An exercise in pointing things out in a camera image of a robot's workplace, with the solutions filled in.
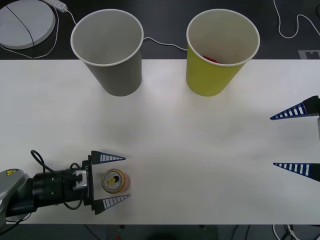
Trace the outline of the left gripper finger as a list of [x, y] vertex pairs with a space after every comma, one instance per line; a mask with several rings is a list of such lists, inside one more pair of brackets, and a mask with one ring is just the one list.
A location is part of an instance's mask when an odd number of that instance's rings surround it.
[[112, 208], [113, 206], [119, 204], [120, 202], [129, 198], [130, 194], [120, 195], [120, 196], [113, 196], [103, 199], [94, 200], [93, 204], [91, 205], [91, 209], [94, 211], [95, 215], [99, 215], [105, 210]]
[[91, 151], [90, 160], [92, 165], [99, 165], [99, 164], [105, 164], [105, 163], [111, 163], [111, 162], [117, 162], [117, 161], [125, 161], [126, 158], [119, 155], [114, 155], [114, 154], [93, 150]]

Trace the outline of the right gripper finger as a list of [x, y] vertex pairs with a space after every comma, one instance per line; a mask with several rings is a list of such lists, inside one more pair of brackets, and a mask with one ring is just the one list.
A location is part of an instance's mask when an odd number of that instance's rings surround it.
[[286, 163], [274, 162], [274, 166], [290, 171], [292, 173], [307, 177], [309, 179], [320, 181], [320, 164], [319, 163]]
[[270, 120], [292, 119], [303, 117], [314, 117], [320, 115], [320, 98], [315, 95], [303, 100], [297, 105], [294, 105], [278, 114], [270, 117]]

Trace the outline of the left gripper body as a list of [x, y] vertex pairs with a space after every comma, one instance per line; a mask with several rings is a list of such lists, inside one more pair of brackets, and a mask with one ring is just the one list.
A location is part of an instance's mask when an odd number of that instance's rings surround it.
[[94, 181], [93, 181], [93, 168], [92, 168], [92, 157], [88, 155], [88, 159], [82, 162], [82, 170], [86, 170], [87, 188], [85, 190], [85, 197], [83, 204], [85, 206], [91, 206], [91, 210], [94, 210]]

